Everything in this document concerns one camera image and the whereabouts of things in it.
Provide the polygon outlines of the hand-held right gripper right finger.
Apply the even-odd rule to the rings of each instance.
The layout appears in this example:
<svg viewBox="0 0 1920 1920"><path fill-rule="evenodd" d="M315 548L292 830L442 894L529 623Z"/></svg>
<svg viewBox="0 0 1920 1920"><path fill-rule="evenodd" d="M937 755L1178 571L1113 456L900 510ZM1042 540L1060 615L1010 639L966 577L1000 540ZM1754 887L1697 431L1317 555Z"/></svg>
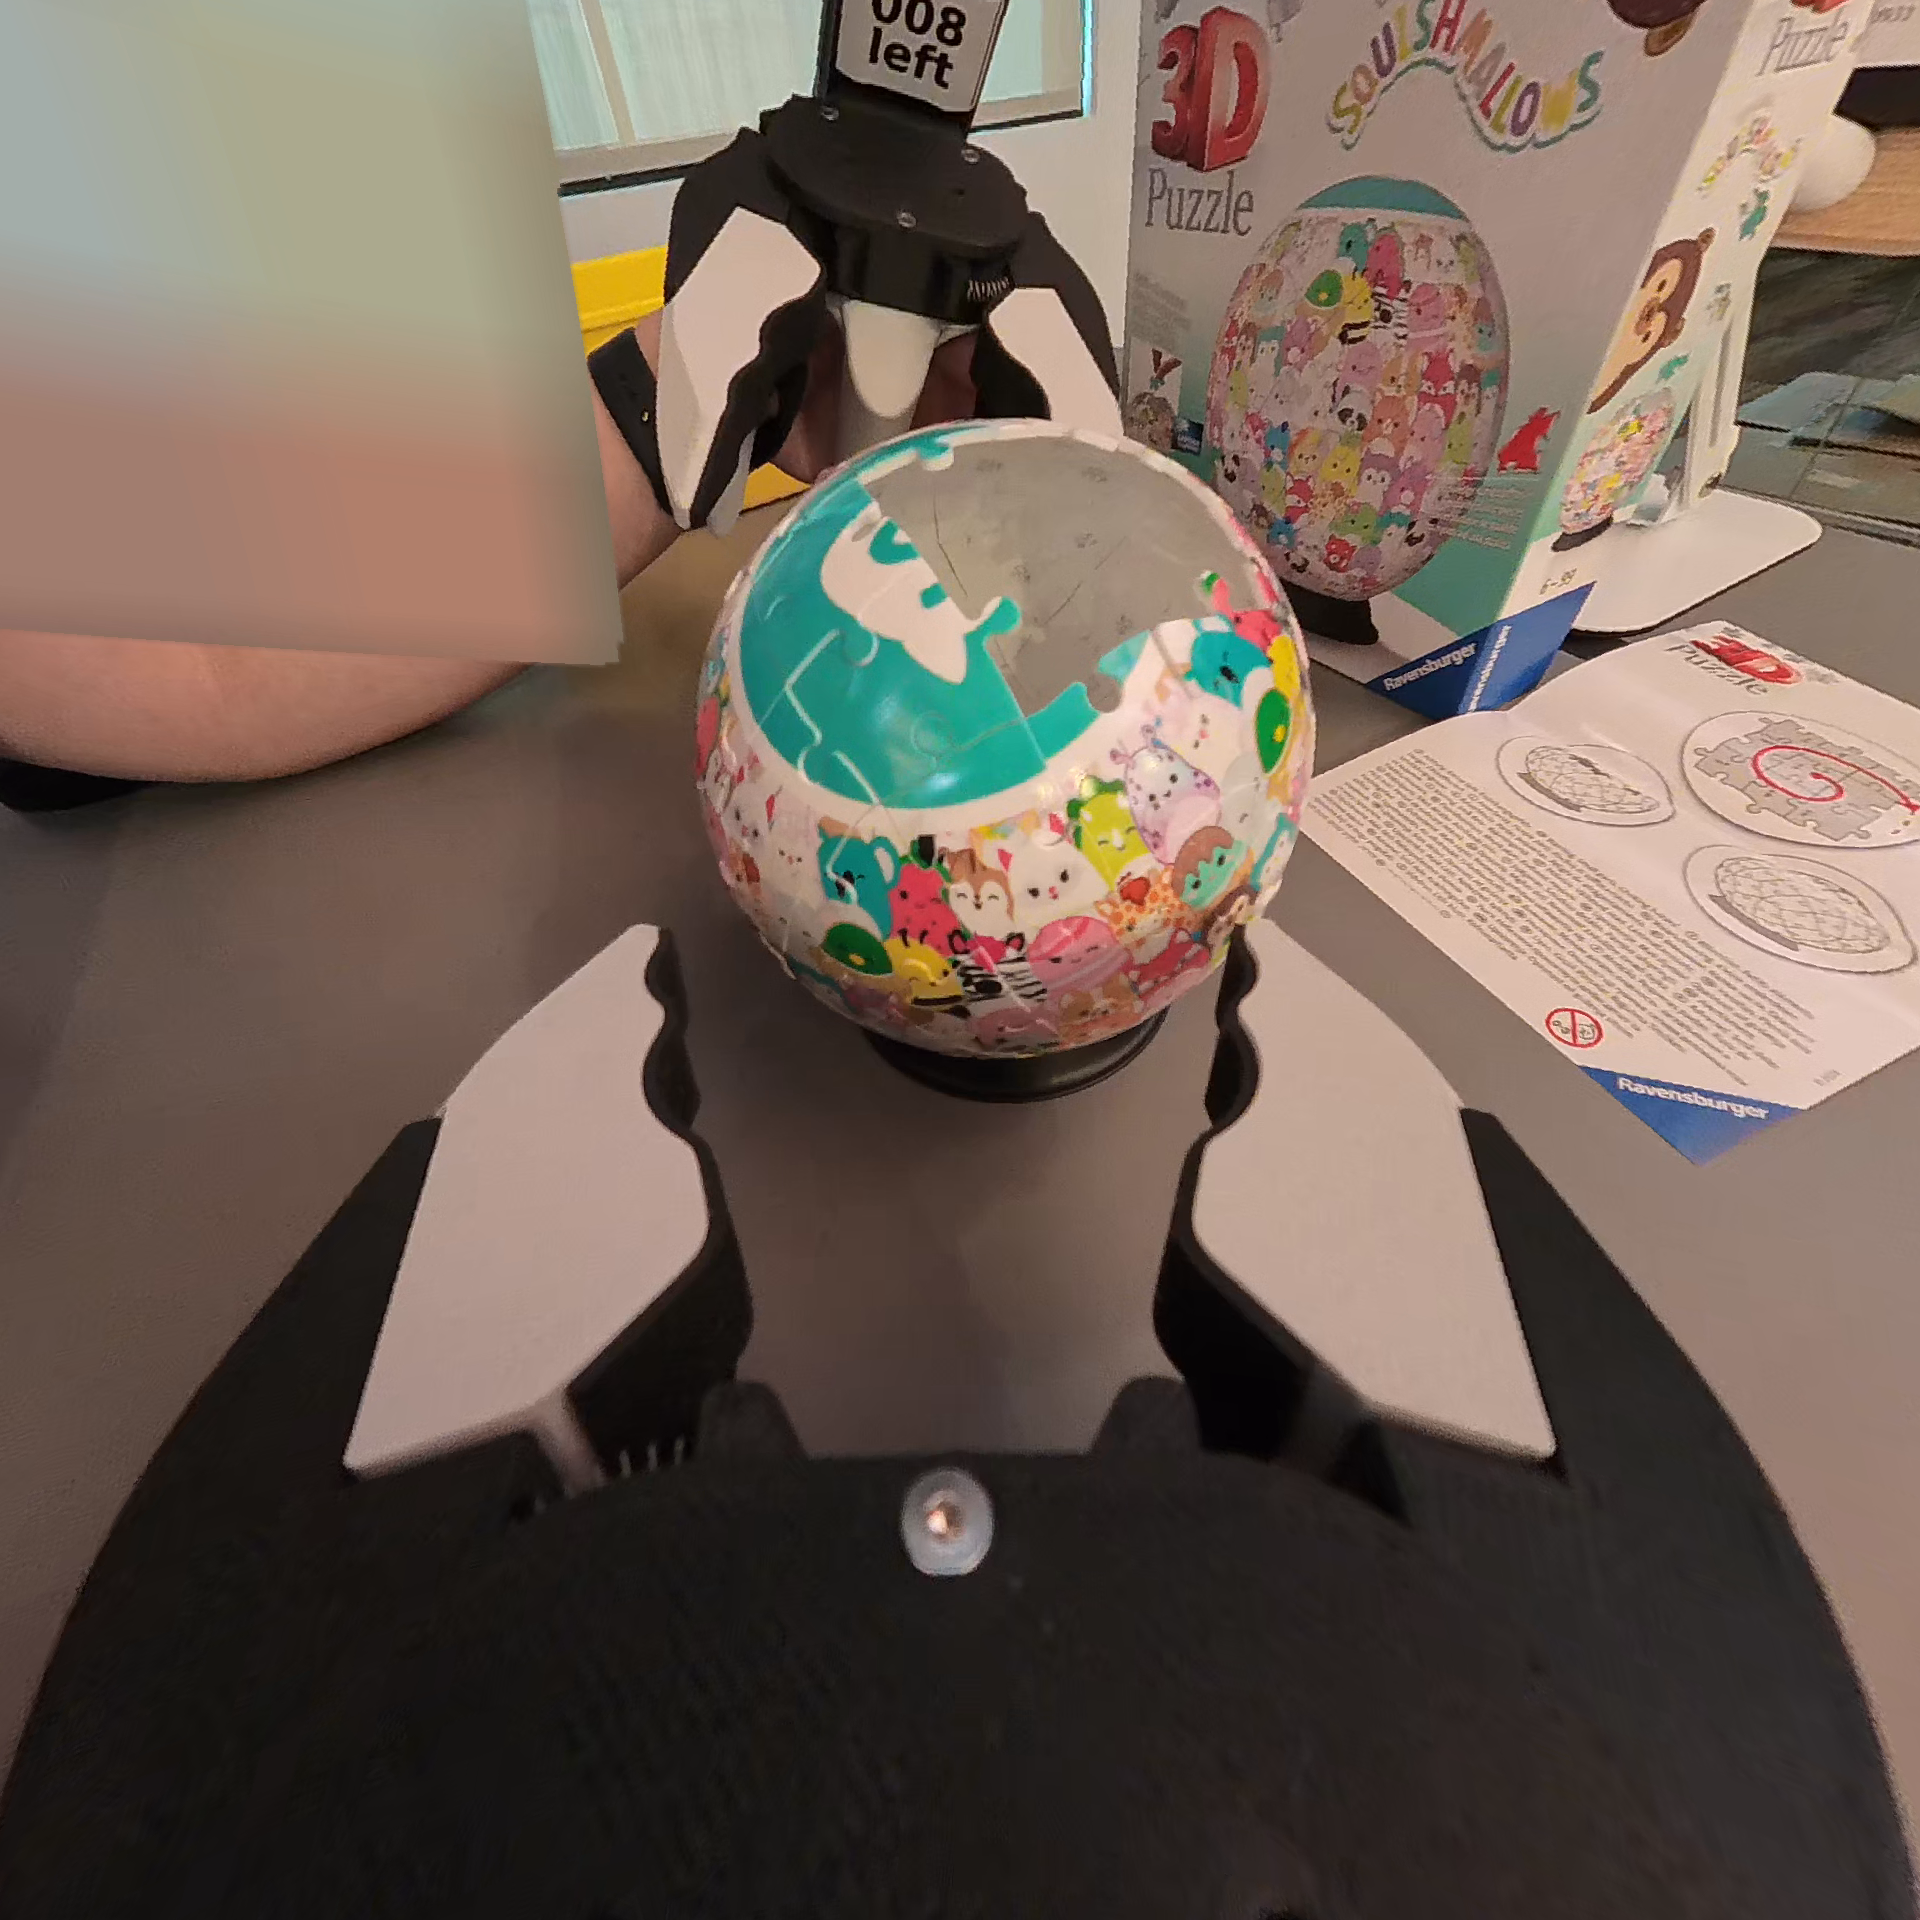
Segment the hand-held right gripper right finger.
<svg viewBox="0 0 1920 1920"><path fill-rule="evenodd" d="M1272 921L1221 973L1156 1334L1216 1446L1331 1462L1386 1422L1555 1454L1452 1083Z"/></svg>

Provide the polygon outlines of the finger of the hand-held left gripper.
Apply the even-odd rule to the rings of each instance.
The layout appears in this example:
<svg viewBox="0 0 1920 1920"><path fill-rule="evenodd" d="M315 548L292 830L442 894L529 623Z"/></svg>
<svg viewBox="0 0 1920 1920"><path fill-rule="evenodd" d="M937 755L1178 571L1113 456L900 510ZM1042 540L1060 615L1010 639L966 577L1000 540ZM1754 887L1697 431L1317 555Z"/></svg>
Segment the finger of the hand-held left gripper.
<svg viewBox="0 0 1920 1920"><path fill-rule="evenodd" d="M660 470L685 529L728 533L800 416L825 267L749 208L676 214L660 320Z"/></svg>
<svg viewBox="0 0 1920 1920"><path fill-rule="evenodd" d="M1018 284L976 331L972 385L976 417L1042 417L1118 439L1121 375L1097 287L1083 277Z"/></svg>

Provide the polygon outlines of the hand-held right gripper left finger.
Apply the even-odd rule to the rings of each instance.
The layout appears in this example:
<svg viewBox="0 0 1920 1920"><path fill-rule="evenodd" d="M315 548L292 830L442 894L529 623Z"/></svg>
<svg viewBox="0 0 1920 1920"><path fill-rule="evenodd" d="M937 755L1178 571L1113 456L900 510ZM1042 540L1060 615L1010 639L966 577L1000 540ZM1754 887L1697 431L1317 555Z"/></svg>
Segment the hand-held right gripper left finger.
<svg viewBox="0 0 1920 1920"><path fill-rule="evenodd" d="M681 960L637 923L512 1023L438 1111L345 1469L501 1437L562 1486L685 1464L753 1332L698 1133Z"/></svg>

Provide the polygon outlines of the colourful puzzle ball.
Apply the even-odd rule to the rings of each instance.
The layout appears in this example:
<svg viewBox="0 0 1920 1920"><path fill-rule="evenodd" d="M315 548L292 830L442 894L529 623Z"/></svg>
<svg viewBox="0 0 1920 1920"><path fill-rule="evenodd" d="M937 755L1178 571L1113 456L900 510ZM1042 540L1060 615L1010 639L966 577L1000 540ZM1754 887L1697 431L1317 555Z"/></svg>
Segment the colourful puzzle ball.
<svg viewBox="0 0 1920 1920"><path fill-rule="evenodd" d="M696 710L720 877L916 1059L1132 1040L1266 912L1315 761L1257 541L1170 456L926 427L824 477L728 591Z"/></svg>

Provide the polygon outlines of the person's left forearm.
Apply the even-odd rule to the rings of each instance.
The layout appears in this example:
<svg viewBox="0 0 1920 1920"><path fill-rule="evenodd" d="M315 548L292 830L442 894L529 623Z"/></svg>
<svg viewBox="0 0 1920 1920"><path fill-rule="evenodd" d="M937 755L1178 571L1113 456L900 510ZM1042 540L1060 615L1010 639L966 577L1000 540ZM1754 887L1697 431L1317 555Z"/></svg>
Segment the person's left forearm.
<svg viewBox="0 0 1920 1920"><path fill-rule="evenodd" d="M296 776L509 685L522 662L5 631L2 756L149 783Z"/></svg>

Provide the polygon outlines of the white puzzle packaging box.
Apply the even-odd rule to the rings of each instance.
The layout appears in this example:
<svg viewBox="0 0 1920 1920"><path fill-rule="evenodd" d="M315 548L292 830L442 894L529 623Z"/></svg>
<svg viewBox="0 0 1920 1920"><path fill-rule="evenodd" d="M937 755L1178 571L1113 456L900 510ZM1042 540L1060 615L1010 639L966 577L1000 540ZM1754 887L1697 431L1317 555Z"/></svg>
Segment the white puzzle packaging box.
<svg viewBox="0 0 1920 1920"><path fill-rule="evenodd" d="M1142 4L1124 421L1317 662L1531 689L1737 443L1761 262L1872 4Z"/></svg>

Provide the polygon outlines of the black ball stand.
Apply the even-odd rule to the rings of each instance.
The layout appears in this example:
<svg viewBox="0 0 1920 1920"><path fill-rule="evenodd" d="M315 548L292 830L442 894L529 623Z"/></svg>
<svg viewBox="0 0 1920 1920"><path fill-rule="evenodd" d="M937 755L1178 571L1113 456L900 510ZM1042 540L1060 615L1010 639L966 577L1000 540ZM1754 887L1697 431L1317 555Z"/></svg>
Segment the black ball stand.
<svg viewBox="0 0 1920 1920"><path fill-rule="evenodd" d="M1030 1104L1100 1085L1138 1059L1165 1012L1122 1031L1062 1041L1037 1008L997 998L980 1008L898 1005L894 1020L854 1020L865 1041L904 1079L976 1104Z"/></svg>

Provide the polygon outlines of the person's left hand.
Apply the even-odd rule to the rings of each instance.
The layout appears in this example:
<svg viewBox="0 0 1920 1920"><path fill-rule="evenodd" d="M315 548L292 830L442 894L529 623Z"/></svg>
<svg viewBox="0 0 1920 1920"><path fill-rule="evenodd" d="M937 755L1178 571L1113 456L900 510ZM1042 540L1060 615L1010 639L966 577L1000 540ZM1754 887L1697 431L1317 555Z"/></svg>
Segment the person's left hand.
<svg viewBox="0 0 1920 1920"><path fill-rule="evenodd" d="M840 467L848 453L848 431L840 422L843 399L858 392L846 373L846 329L836 303L830 303L830 317L824 325L818 340L808 360L808 388L790 422L790 429L772 456L780 469L800 487L811 487L824 473ZM946 329L934 345L918 388L913 416L894 422L883 422L878 441L898 439L900 435L946 425L955 421L976 417L976 382L972 373L976 348L976 329Z"/></svg>

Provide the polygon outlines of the black wristwatch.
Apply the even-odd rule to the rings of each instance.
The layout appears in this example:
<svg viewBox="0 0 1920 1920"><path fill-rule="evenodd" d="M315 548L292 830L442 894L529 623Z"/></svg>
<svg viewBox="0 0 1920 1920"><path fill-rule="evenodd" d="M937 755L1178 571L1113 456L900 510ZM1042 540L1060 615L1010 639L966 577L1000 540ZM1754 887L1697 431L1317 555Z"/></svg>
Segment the black wristwatch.
<svg viewBox="0 0 1920 1920"><path fill-rule="evenodd" d="M657 371L645 356L637 329L624 327L592 348L587 373L612 429L641 469L660 513L674 521L676 510L660 467Z"/></svg>

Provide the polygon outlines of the yellow plastic bin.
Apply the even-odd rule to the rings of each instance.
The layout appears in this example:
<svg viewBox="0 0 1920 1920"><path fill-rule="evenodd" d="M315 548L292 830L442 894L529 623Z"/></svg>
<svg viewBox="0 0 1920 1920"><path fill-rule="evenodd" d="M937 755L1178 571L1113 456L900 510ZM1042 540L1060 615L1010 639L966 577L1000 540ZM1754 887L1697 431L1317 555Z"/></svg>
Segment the yellow plastic bin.
<svg viewBox="0 0 1920 1920"><path fill-rule="evenodd" d="M622 331L653 316L665 302L665 247L595 256L571 264L584 348L596 351ZM745 510L772 507L808 484L777 467L756 467L744 492Z"/></svg>

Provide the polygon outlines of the white window blind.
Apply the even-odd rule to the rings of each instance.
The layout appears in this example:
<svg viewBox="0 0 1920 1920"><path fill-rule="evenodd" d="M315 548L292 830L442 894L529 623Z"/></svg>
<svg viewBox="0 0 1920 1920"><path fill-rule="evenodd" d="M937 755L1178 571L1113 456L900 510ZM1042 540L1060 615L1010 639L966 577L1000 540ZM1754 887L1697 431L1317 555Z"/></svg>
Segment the white window blind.
<svg viewBox="0 0 1920 1920"><path fill-rule="evenodd" d="M651 145L723 135L810 91L818 3L530 3L556 149ZM1013 3L976 121L1018 126L1083 111L1092 6Z"/></svg>

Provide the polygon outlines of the white instruction leaflet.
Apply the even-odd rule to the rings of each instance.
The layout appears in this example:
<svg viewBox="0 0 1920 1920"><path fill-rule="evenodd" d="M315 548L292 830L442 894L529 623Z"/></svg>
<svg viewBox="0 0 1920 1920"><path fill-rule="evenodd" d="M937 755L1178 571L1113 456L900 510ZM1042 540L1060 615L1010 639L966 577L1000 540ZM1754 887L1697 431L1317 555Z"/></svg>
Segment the white instruction leaflet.
<svg viewBox="0 0 1920 1920"><path fill-rule="evenodd" d="M1737 623L1317 774L1304 830L1697 1165L1916 1054L1916 704Z"/></svg>

